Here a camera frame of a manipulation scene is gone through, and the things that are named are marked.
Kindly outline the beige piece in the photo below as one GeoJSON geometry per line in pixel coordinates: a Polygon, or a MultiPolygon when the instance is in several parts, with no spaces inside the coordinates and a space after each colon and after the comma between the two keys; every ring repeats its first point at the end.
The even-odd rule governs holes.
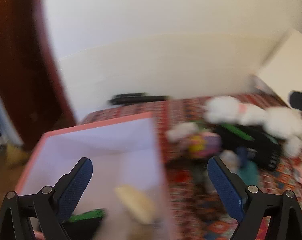
{"type": "Polygon", "coordinates": [[[154,223],[156,206],[144,192],[130,185],[118,186],[114,192],[135,220],[142,224],[154,223]]]}

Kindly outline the green black item in box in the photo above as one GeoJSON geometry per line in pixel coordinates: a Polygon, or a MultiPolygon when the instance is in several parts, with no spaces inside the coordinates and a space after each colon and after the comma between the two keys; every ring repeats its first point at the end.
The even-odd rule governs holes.
{"type": "Polygon", "coordinates": [[[62,225],[69,239],[93,239],[106,217],[105,209],[94,209],[79,215],[72,215],[62,225]]]}

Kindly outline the patterned red woven cloth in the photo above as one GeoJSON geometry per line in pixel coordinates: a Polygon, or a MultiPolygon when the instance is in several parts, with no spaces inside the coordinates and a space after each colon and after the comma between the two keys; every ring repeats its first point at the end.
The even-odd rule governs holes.
{"type": "MultiPolygon", "coordinates": [[[[206,97],[171,99],[111,108],[86,115],[82,123],[152,112],[163,160],[167,162],[177,157],[179,150],[167,141],[166,130],[180,122],[201,121],[206,100],[206,97]]],[[[302,185],[294,179],[292,172],[292,168],[301,163],[302,151],[297,159],[282,157],[274,172],[259,172],[259,188],[272,194],[292,190],[302,209],[302,185]]],[[[195,171],[189,163],[167,170],[172,217],[178,230],[176,239],[229,239],[237,226],[236,221],[225,213],[218,194],[206,193],[203,186],[194,183],[194,176],[195,171]]]]}

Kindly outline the blue figurine toy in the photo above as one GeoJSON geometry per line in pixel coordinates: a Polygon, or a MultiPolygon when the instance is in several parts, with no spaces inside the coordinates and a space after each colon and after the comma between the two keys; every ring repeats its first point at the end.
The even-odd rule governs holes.
{"type": "Polygon", "coordinates": [[[235,151],[224,150],[219,157],[232,173],[238,173],[257,170],[253,162],[255,154],[256,151],[252,148],[238,147],[235,151]]]}

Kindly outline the black green-trimmed pouch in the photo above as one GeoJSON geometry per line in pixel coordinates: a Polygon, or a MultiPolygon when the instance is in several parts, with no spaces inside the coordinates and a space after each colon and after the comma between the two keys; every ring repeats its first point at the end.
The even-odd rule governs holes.
{"type": "Polygon", "coordinates": [[[235,151],[238,147],[256,151],[253,162],[259,169],[273,172],[279,163],[282,148],[280,143],[264,131],[242,125],[222,123],[213,128],[222,139],[222,149],[235,151]]]}

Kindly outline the pink purple plush cake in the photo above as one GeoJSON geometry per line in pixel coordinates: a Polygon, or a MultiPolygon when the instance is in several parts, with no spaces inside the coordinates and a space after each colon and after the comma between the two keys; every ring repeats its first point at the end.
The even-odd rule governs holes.
{"type": "Polygon", "coordinates": [[[219,154],[222,139],[210,129],[200,128],[196,122],[182,122],[166,132],[167,140],[191,158],[207,158],[219,154]]]}

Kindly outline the pink storage box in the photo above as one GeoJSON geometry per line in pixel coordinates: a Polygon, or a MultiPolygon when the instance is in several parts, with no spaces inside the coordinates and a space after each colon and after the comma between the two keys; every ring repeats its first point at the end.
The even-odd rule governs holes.
{"type": "Polygon", "coordinates": [[[20,195],[53,186],[80,158],[93,163],[93,176],[75,213],[106,210],[95,239],[127,239],[132,228],[128,212],[114,189],[130,185],[156,205],[154,239],[175,239],[168,183],[155,121],[151,113],[128,115],[46,133],[38,142],[15,188],[20,195]]]}

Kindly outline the white plush toy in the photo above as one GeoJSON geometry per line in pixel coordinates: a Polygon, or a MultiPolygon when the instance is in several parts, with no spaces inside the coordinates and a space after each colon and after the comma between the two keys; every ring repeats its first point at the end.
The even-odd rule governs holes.
{"type": "Polygon", "coordinates": [[[285,141],[284,153],[288,158],[294,159],[302,151],[302,116],[299,111],[283,106],[263,109],[232,96],[210,98],[203,108],[204,118],[211,124],[226,122],[261,126],[267,134],[285,141]]]}

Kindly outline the black remote on bed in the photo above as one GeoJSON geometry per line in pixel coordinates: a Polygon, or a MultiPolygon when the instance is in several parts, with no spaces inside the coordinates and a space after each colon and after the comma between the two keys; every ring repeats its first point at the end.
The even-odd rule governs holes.
{"type": "Polygon", "coordinates": [[[128,93],[115,95],[108,102],[111,105],[134,105],[138,103],[166,101],[168,99],[169,96],[165,95],[151,96],[145,93],[128,93]]]}

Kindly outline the white foam board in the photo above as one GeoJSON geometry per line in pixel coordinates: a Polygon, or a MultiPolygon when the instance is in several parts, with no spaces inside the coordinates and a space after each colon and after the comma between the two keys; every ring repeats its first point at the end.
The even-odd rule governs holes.
{"type": "Polygon", "coordinates": [[[289,31],[254,75],[255,87],[289,104],[293,91],[302,92],[302,33],[289,31]]]}

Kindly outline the dark wooden door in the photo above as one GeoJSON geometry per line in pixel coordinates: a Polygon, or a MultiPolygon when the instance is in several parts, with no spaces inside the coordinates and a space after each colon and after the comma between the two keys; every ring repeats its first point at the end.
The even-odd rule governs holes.
{"type": "Polygon", "coordinates": [[[43,0],[0,0],[0,97],[28,150],[44,133],[75,125],[48,40],[43,0]]]}

